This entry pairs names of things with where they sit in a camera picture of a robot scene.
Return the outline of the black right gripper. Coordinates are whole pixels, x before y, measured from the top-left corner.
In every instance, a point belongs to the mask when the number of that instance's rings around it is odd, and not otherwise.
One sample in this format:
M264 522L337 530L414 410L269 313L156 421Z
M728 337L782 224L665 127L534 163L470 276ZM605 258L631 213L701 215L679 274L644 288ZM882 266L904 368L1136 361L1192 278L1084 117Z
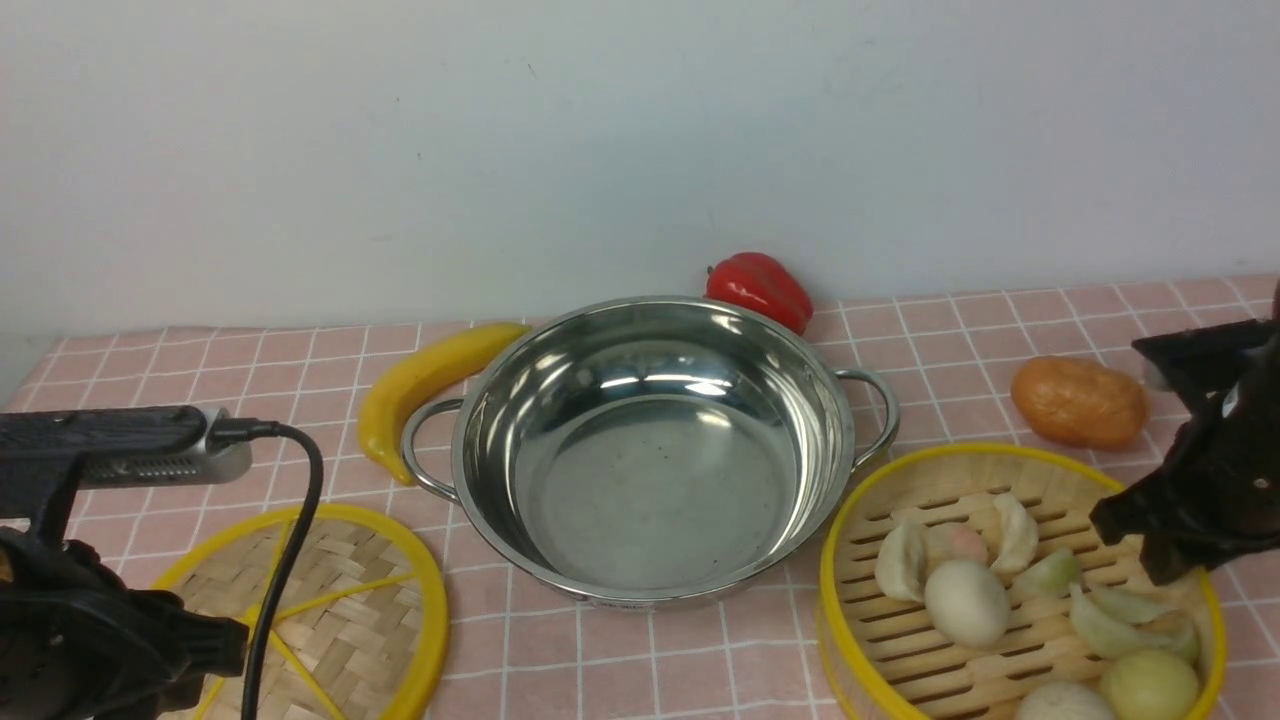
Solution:
M1277 364L1258 363L1175 436L1164 462L1101 500L1091 521L1107 546L1140 538L1156 585L1279 544Z

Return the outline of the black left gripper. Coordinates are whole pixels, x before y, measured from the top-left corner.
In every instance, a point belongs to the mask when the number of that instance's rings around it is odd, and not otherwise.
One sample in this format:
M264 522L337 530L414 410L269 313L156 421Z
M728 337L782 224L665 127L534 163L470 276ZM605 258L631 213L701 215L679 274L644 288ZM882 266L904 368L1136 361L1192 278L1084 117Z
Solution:
M84 543L3 530L5 719L156 719L193 708L209 676L238 676L250 629L136 591Z

